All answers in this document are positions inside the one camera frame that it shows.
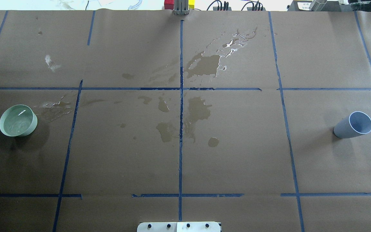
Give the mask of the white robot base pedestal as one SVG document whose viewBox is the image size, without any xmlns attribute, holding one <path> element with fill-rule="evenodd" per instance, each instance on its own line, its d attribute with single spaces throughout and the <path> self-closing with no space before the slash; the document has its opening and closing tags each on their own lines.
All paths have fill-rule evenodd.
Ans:
<svg viewBox="0 0 371 232">
<path fill-rule="evenodd" d="M 143 222 L 137 232 L 221 232 L 221 223 L 215 221 L 196 222 Z"/>
</svg>

